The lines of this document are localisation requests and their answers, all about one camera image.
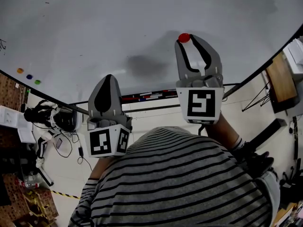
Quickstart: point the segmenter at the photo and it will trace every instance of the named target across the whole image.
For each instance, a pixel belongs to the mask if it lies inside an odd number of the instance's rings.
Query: forearm
[[[114,159],[114,157],[99,159],[89,178],[99,179],[109,163],[111,163]]]
[[[232,149],[239,137],[237,132],[226,121],[222,114],[220,114],[217,124],[208,125],[205,129],[210,138],[218,141],[228,150]]]

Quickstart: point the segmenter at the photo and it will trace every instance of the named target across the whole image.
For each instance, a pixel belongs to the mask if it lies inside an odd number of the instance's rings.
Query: yellow and black striped tape
[[[52,192],[53,192],[53,193],[56,193],[56,194],[58,194],[58,195],[61,195],[61,196],[65,196],[65,197],[69,197],[69,198],[73,198],[73,199],[80,199],[80,198],[77,197],[77,196],[65,194],[65,193],[62,193],[62,192],[56,192],[56,191],[53,191],[53,190],[52,190]]]

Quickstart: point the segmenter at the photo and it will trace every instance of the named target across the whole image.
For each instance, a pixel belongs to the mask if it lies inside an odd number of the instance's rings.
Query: whiteboard
[[[122,95],[175,88],[183,32],[217,50],[224,84],[240,83],[303,23],[303,0],[0,0],[0,8],[0,70],[65,103],[88,100],[107,74]]]

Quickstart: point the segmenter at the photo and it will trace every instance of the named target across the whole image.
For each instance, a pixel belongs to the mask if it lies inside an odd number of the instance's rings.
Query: black and white square marker
[[[128,136],[129,136],[129,133],[127,131],[125,131],[124,129],[120,129],[119,140],[118,140],[118,145],[117,145],[117,152],[120,152],[120,153],[126,152]]]
[[[109,129],[95,131],[89,134],[90,152],[92,155],[111,153]]]
[[[190,90],[188,92],[187,116],[215,117],[215,91]]]

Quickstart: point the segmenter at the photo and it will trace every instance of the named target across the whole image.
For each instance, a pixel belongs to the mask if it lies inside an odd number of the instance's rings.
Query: smartphone
[[[56,148],[59,149],[59,147],[61,146],[62,144],[62,139],[58,139],[57,143],[56,143]]]

